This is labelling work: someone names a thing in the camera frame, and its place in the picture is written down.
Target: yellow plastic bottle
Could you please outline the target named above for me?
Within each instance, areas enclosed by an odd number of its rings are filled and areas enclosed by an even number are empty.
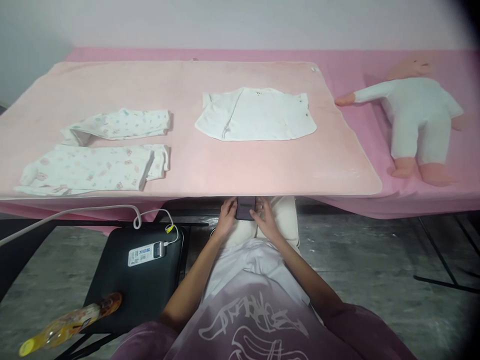
[[[40,348],[56,347],[98,319],[116,311],[121,303],[122,294],[114,292],[99,302],[71,311],[50,323],[37,336],[25,341],[18,354],[24,357]]]

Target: black chair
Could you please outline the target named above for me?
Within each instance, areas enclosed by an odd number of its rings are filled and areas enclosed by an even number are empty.
[[[111,232],[98,262],[84,306],[95,303],[111,293],[119,292],[123,301],[117,311],[81,331],[83,337],[59,355],[57,360],[84,358],[103,345],[129,332],[134,327],[158,319],[185,275],[190,228],[178,227],[179,238],[164,248],[161,258],[129,267],[129,251],[159,241],[171,242],[177,237],[173,229],[118,228]],[[77,350],[93,334],[108,334]]]

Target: white doll onesie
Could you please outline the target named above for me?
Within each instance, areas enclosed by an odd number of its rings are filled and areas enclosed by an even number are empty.
[[[454,98],[437,81],[425,77],[385,81],[355,91],[356,103],[379,98],[392,124],[392,158],[414,158],[421,129],[418,164],[444,164],[452,118],[464,113]]]

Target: doll's head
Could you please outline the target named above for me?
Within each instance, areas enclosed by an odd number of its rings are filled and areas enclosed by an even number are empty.
[[[399,80],[407,78],[420,78],[427,76],[433,70],[430,57],[425,53],[418,53],[407,57],[395,65],[387,74],[386,79]]]

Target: doll's foot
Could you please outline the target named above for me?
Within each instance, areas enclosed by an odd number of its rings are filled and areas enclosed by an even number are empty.
[[[352,105],[355,102],[355,93],[349,93],[348,95],[338,97],[335,99],[335,104],[338,106]]]
[[[462,131],[465,127],[465,117],[463,115],[454,117],[451,120],[451,128],[453,130]]]
[[[408,179],[414,174],[417,165],[414,157],[399,157],[394,162],[395,170],[390,174],[394,178]]]
[[[425,183],[433,186],[445,187],[455,183],[455,180],[446,174],[445,165],[441,163],[431,162],[421,165],[420,174]]]

